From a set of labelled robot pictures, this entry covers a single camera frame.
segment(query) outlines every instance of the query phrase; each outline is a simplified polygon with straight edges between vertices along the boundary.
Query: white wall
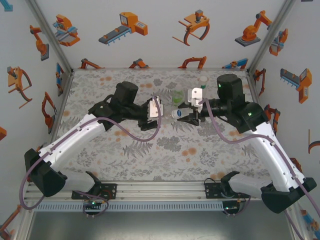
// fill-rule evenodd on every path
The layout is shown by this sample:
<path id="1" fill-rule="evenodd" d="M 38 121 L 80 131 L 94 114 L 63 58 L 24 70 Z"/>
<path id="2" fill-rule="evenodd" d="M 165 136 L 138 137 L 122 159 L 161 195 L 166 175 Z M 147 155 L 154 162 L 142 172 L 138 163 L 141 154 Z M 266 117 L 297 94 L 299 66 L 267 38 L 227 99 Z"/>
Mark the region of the white wall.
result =
<path id="1" fill-rule="evenodd" d="M 265 54 L 258 69 L 266 69 L 265 91 L 261 95 L 264 107 L 270 104 L 277 108 L 279 117 L 277 138 L 289 157 L 296 158 L 302 165 L 306 177 L 312 177 L 318 187 L 311 192 L 315 201 L 320 204 L 320 147 L 314 147 L 308 154 L 308 129 L 311 129 L 311 142 L 320 140 L 320 1 L 300 2 L 293 7 L 280 30 L 288 28 L 288 38 L 284 49 L 278 56 L 269 52 Z M 309 87 L 309 98 L 299 103 L 299 93 L 280 78 L 280 69 L 300 75 L 309 68 L 312 73 L 312 85 Z M 303 207 L 316 217 L 316 212 L 303 197 Z"/>
<path id="2" fill-rule="evenodd" d="M 63 96 L 58 97 L 56 86 L 56 63 L 58 58 L 53 49 L 49 50 L 49 59 L 40 60 L 36 48 L 36 38 L 30 33 L 29 26 L 39 27 L 25 1 L 10 0 L 12 12 L 4 12 L 0 5 L 0 127 L 7 136 L 0 141 L 0 224 L 9 217 L 19 203 L 18 191 L 26 173 L 24 154 L 30 148 L 36 149 L 49 142 L 48 128 L 41 112 L 45 91 L 51 96 L 57 109 Z M 42 41 L 48 40 L 40 33 Z M 7 67 L 19 66 L 29 75 L 32 87 L 25 90 L 32 101 L 19 109 L 25 101 L 17 91 L 8 93 Z M 27 80 L 22 78 L 23 86 Z M 46 106 L 48 114 L 53 109 Z"/>
<path id="3" fill-rule="evenodd" d="M 128 68 L 133 61 L 142 58 L 152 68 L 177 68 L 191 57 L 207 56 L 204 67 L 221 68 L 232 61 L 243 58 L 252 60 L 261 42 L 243 47 L 235 42 L 244 29 L 253 25 L 256 14 L 262 10 L 272 21 L 283 0 L 38 0 L 38 5 L 49 24 L 56 15 L 69 18 L 78 28 L 80 41 L 73 46 L 61 46 L 71 66 L 78 68 L 81 59 L 87 58 L 102 67 Z M 188 15 L 201 9 L 210 19 L 210 31 L 202 41 L 189 36 L 190 46 L 173 39 L 183 39 L 186 27 L 178 23 Z M 111 43 L 98 40 L 121 25 L 119 14 L 132 12 L 139 21 L 148 25 L 148 35 L 129 34 Z M 257 36 L 263 40 L 267 26 L 261 25 Z"/>

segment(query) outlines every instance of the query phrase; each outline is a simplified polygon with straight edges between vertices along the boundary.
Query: floral tablecloth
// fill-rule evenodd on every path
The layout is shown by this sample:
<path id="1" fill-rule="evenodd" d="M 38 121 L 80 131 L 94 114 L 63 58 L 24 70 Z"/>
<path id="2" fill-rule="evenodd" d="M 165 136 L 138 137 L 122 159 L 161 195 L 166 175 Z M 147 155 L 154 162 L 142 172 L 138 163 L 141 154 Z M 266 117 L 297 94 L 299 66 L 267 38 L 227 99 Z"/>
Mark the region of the floral tablecloth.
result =
<path id="1" fill-rule="evenodd" d="M 168 105 L 172 102 L 173 90 L 198 87 L 200 76 L 209 78 L 207 97 L 217 98 L 217 77 L 226 73 L 234 73 L 242 79 L 246 100 L 252 101 L 244 71 L 77 70 L 57 137 L 77 124 L 95 103 L 113 94 L 119 82 L 128 81 L 139 86 L 136 104 L 140 105 L 156 94 Z M 217 121 L 227 138 L 241 137 L 234 127 Z M 155 131 L 140 131 L 137 122 L 132 120 L 123 121 L 121 125 L 139 138 L 148 138 Z M 219 180 L 233 170 L 252 177 L 269 178 L 254 148 L 248 142 L 225 143 L 209 118 L 198 127 L 178 121 L 163 125 L 149 142 L 133 140 L 114 126 L 90 141 L 64 168 L 75 172 L 91 171 L 100 180 L 110 181 L 202 181 L 208 177 Z"/>

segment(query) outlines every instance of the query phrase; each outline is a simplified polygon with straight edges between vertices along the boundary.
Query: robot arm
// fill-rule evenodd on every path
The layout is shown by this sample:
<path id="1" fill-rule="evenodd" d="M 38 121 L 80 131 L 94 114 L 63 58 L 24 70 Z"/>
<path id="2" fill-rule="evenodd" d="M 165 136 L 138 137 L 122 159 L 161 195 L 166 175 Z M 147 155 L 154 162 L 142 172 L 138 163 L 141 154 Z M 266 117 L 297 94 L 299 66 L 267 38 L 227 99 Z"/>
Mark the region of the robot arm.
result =
<path id="1" fill-rule="evenodd" d="M 222 191 L 226 196 L 235 193 L 248 194 L 262 199 L 271 211 L 282 212 L 305 195 L 297 181 L 302 183 L 308 192 L 317 186 L 316 182 L 313 178 L 305 177 L 290 161 L 278 142 L 263 109 L 257 103 L 245 101 L 240 78 L 235 74 L 221 75 L 217 78 L 217 87 L 219 98 L 206 100 L 206 104 L 202 103 L 203 100 L 199 101 L 202 99 L 199 96 L 202 93 L 201 88 L 189 91 L 190 104 L 182 104 L 179 108 L 191 107 L 194 111 L 178 121 L 198 126 L 199 120 L 205 121 L 206 117 L 212 117 L 212 119 L 226 117 L 226 122 L 236 127 L 240 134 L 248 136 L 248 141 L 267 167 L 272 181 L 248 177 L 233 171 L 221 179 Z M 244 141 L 223 140 L 230 144 Z"/>
<path id="2" fill-rule="evenodd" d="M 151 98 L 143 105 L 136 105 L 134 100 L 137 91 L 138 87 L 131 82 L 118 83 L 113 95 L 96 103 L 89 109 L 88 114 L 65 135 L 43 147 L 39 152 L 30 149 L 25 153 L 27 171 L 36 161 L 43 158 L 29 176 L 45 197 L 51 197 L 62 189 L 86 192 L 95 196 L 99 194 L 100 186 L 96 184 L 99 180 L 92 173 L 67 172 L 62 170 L 62 166 L 75 152 L 80 151 L 96 136 L 108 131 L 114 124 L 123 120 L 136 120 L 142 131 L 158 128 L 160 122 L 152 119 L 158 114 L 151 116 L 150 113 L 155 105 L 156 108 L 161 109 L 158 104 L 159 98 L 157 101 Z"/>

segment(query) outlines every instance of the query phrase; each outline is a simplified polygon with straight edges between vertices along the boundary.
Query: purple cable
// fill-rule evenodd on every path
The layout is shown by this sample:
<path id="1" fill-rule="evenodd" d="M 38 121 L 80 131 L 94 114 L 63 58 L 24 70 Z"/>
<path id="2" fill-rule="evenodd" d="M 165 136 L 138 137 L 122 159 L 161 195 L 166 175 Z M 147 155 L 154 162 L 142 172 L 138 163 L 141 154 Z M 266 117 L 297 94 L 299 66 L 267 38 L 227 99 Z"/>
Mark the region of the purple cable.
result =
<path id="1" fill-rule="evenodd" d="M 219 129 L 219 125 L 215 120 L 215 117 L 211 111 L 211 106 L 209 103 L 209 100 L 207 98 L 204 98 L 202 101 L 199 102 L 199 104 L 204 103 L 206 104 L 206 107 L 208 109 L 208 113 L 212 122 L 212 125 L 214 127 L 214 129 L 216 130 L 216 132 L 218 133 L 219 137 L 225 141 L 228 144 L 239 144 L 242 143 L 246 140 L 249 139 L 253 139 L 253 138 L 263 138 L 268 140 L 271 144 L 274 144 L 274 148 L 277 150 L 277 152 L 280 154 L 280 156 L 282 157 L 283 161 L 285 162 L 286 166 L 288 167 L 292 177 L 295 179 L 296 183 L 299 185 L 299 187 L 302 189 L 302 191 L 304 192 L 304 194 L 307 196 L 307 198 L 310 200 L 311 204 L 313 205 L 314 209 L 316 210 L 316 212 L 318 213 L 319 217 L 320 217 L 320 208 L 318 207 L 318 205 L 316 204 L 315 200 L 311 197 L 311 195 L 308 193 L 308 191 L 306 190 L 306 188 L 302 185 L 302 183 L 299 181 L 299 179 L 296 177 L 296 173 L 293 170 L 293 168 L 291 167 L 290 163 L 288 162 L 286 156 L 284 155 L 284 153 L 281 151 L 281 149 L 275 144 L 275 142 L 268 136 L 265 135 L 261 135 L 261 134 L 255 134 L 255 135 L 251 135 L 251 136 L 246 136 L 244 138 L 241 138 L 239 140 L 235 140 L 235 141 L 231 141 L 225 138 L 225 136 L 222 134 L 222 132 Z"/>
<path id="2" fill-rule="evenodd" d="M 108 202 L 108 200 L 107 200 L 107 199 L 104 199 L 104 198 L 101 197 L 101 196 L 95 196 L 95 195 L 87 194 L 87 193 L 82 192 L 82 191 L 74 191 L 74 192 L 76 192 L 77 194 L 84 195 L 84 196 L 87 196 L 87 197 L 91 198 L 91 199 L 89 199 L 89 200 L 100 199 L 100 200 L 102 200 L 102 201 L 104 201 L 104 202 L 106 203 L 106 207 L 105 207 L 102 211 L 100 211 L 99 213 L 93 215 L 93 216 L 95 216 L 95 217 L 98 217 L 99 215 L 103 214 L 103 213 L 109 208 L 109 202 Z M 83 206 L 83 207 L 82 207 L 82 212 L 83 212 L 85 215 L 87 215 L 87 213 L 86 213 L 86 206 Z"/>
<path id="3" fill-rule="evenodd" d="M 286 215 L 286 217 L 289 220 L 289 223 L 291 224 L 291 226 L 293 227 L 293 230 L 295 231 L 295 233 L 297 234 L 297 236 L 300 238 L 300 240 L 304 240 L 304 238 L 301 236 L 300 232 L 298 231 L 296 225 L 294 224 L 294 221 L 291 219 L 287 209 L 284 210 L 284 214 Z"/>
<path id="4" fill-rule="evenodd" d="M 233 216 L 233 217 L 238 216 L 238 215 L 240 215 L 241 213 L 243 213 L 243 212 L 246 210 L 246 208 L 248 207 L 248 205 L 249 205 L 249 203 L 250 203 L 250 200 L 251 200 L 251 196 L 249 196 L 248 201 L 244 204 L 244 206 L 243 206 L 243 208 L 241 209 L 241 211 L 237 212 L 236 214 L 230 214 L 230 213 L 228 213 L 226 210 L 223 210 L 223 212 L 224 212 L 228 217 L 229 217 L 229 216 Z"/>
<path id="5" fill-rule="evenodd" d="M 158 113 L 161 113 L 161 109 L 160 109 L 160 105 L 157 101 L 157 97 L 156 96 L 153 96 L 153 99 L 155 101 L 155 105 L 156 105 L 156 108 L 158 110 Z M 158 124 L 157 124 L 157 127 L 156 127 L 156 130 L 154 132 L 154 134 L 147 138 L 147 139 L 140 139 L 134 135 L 132 135 L 130 132 L 128 132 L 125 128 L 123 128 L 119 123 L 113 121 L 112 119 L 109 119 L 107 117 L 96 117 L 94 119 L 91 119 L 85 123 L 83 123 L 82 125 L 80 125 L 79 127 L 82 129 L 84 128 L 85 126 L 87 126 L 88 124 L 92 123 L 92 122 L 96 122 L 96 121 L 99 121 L 99 120 L 103 120 L 103 121 L 108 121 L 114 125 L 116 125 L 118 128 L 120 128 L 122 131 L 124 131 L 126 134 L 128 134 L 131 138 L 133 138 L 134 140 L 137 140 L 139 142 L 148 142 L 152 139 L 155 138 L 155 136 L 158 134 L 159 130 L 160 130 L 160 127 L 161 127 L 161 114 L 158 114 Z M 73 134 L 75 134 L 76 132 L 78 132 L 78 129 L 75 129 L 73 130 L 72 132 L 70 132 L 68 135 L 66 135 L 63 139 L 61 139 L 60 141 L 58 141 L 55 145 L 53 145 L 50 150 L 51 152 L 54 151 L 58 146 L 60 146 L 64 141 L 66 141 L 68 138 L 70 138 Z M 40 198 L 40 200 L 33 206 L 27 206 L 25 201 L 24 201 L 24 186 L 25 186 L 25 182 L 27 181 L 27 178 L 28 176 L 31 174 L 31 172 L 33 171 L 33 169 L 35 169 L 35 167 L 43 160 L 45 159 L 47 156 L 49 155 L 49 152 L 46 152 L 43 156 L 41 156 L 30 168 L 29 170 L 26 172 L 25 176 L 23 177 L 22 181 L 21 181 L 21 184 L 20 184 L 20 188 L 19 188 L 19 201 L 20 201 L 20 204 L 21 206 L 26 209 L 26 210 L 32 210 L 32 209 L 35 209 L 41 202 L 42 200 L 45 198 L 45 196 L 42 196 Z"/>

